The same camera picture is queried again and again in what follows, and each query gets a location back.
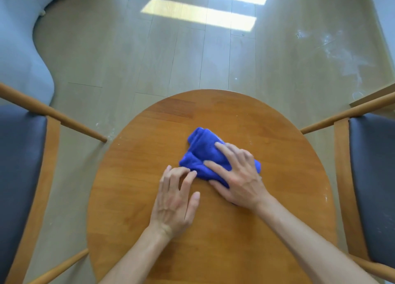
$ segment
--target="blue microfiber cloth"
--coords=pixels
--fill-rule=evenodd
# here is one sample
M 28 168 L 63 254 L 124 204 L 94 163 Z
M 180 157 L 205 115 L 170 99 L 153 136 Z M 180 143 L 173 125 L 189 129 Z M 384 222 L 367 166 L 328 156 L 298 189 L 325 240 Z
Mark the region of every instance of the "blue microfiber cloth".
M 229 185 L 222 177 L 203 164 L 205 160 L 211 160 L 228 171 L 232 169 L 227 158 L 214 146 L 215 142 L 225 143 L 210 130 L 201 127 L 196 128 L 188 137 L 189 149 L 181 159 L 180 167 L 187 167 L 191 171 L 196 171 L 197 177 L 203 180 L 217 180 L 223 186 L 229 188 Z M 258 161 L 255 161 L 255 167 L 259 173 L 261 164 Z

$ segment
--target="hand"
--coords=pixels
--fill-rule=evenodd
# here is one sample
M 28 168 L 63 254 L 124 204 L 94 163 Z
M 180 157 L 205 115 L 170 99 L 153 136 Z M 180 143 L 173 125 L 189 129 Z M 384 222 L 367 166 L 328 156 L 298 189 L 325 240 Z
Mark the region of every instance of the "hand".
M 178 189 L 180 177 L 188 173 Z M 151 213 L 149 227 L 158 229 L 169 239 L 181 234 L 192 224 L 199 206 L 200 192 L 194 192 L 188 203 L 189 190 L 196 171 L 168 166 L 159 182 L 159 191 Z
M 216 180 L 209 180 L 209 183 L 227 201 L 256 211 L 257 207 L 270 194 L 256 171 L 254 157 L 248 151 L 239 149 L 229 143 L 224 145 L 216 142 L 215 147 L 226 156 L 232 170 L 227 171 L 224 167 L 210 160 L 206 160 L 204 164 L 224 178 L 229 184 L 229 189 Z

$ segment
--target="dark gray seat cushion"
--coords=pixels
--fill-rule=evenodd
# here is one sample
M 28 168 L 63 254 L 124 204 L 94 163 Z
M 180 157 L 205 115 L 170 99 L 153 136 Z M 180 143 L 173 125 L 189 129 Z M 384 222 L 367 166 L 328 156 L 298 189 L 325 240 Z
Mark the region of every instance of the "dark gray seat cushion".
M 0 283 L 22 238 L 40 175 L 47 118 L 0 106 Z
M 369 256 L 395 268 L 395 121 L 370 113 L 349 123 L 352 176 Z

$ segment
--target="sofa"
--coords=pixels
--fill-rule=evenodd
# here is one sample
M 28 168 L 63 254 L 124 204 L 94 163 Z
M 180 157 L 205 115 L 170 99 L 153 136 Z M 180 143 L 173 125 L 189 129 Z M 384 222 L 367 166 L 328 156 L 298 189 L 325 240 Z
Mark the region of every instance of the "sofa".
M 32 34 L 37 18 L 51 1 L 0 0 L 0 82 L 47 105 L 54 83 Z

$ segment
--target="round wooden table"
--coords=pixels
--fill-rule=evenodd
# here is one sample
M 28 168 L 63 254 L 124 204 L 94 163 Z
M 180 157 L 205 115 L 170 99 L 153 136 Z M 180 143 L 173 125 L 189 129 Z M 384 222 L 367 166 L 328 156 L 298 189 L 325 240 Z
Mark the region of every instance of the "round wooden table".
M 229 91 L 168 97 L 135 117 L 106 152 L 88 206 L 87 240 L 97 280 L 149 224 L 159 179 L 178 166 L 187 137 L 208 128 L 262 163 L 268 189 L 290 212 L 337 243 L 331 187 L 317 154 L 279 112 Z M 191 227 L 170 242 L 147 283 L 310 283 L 296 260 L 256 216 L 196 179 L 200 206 Z

